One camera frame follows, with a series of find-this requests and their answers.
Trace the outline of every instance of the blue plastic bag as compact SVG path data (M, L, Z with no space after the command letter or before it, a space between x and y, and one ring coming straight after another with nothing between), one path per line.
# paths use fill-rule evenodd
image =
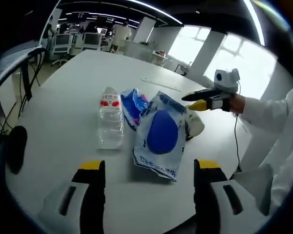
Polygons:
M136 131L140 125L141 113L147 108L147 98L138 89L124 91L121 98L125 119L129 126Z

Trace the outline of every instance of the round table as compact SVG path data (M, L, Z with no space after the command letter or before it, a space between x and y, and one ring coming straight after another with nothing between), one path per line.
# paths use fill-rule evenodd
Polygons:
M99 100L107 86L119 92L138 88L148 99L161 90L183 105L190 103L181 101L182 96L203 88L147 62L83 51L57 70L26 104L18 122L28 132L24 165L18 175L6 170L7 185L20 206L36 217L43 199L63 181L70 181L82 163L105 160L105 233L169 231L195 214L194 159L216 160L227 177L236 169L235 117L221 110L199 113L205 129L186 143L177 182L172 182L133 165L135 132L127 124L127 144L122 150L97 150ZM250 137L240 121L237 136L242 158Z

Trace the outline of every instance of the window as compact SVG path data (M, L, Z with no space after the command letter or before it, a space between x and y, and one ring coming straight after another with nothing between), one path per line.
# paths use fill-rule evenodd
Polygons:
M186 64L193 62L208 37L210 28L185 26L175 39L168 55Z
M261 98L276 65L276 56L263 47L237 35L228 34L204 75L214 81L215 71L237 68L241 94Z

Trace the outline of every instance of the chair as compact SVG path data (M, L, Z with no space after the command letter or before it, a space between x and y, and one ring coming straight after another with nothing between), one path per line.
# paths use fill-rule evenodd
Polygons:
M76 34L73 39L74 44L72 44L72 49L70 50L70 55L75 56L82 51L84 45L83 36Z
M70 47L72 45L71 36L69 34L58 34L55 37L54 40L54 47L52 50L52 54L54 55L62 55L61 59L58 59L51 63L51 65L54 65L55 63L60 63L59 66L61 66L62 62L67 62L68 60L64 57L69 54Z
M102 34L99 33L85 33L83 50L101 50Z

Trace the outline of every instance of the computer monitor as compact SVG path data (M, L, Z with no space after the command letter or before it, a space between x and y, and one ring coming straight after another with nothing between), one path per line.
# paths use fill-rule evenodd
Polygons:
M70 26L69 32L70 33L79 33L80 26Z
M103 36L106 35L107 29L106 28L97 28L98 33L102 34Z

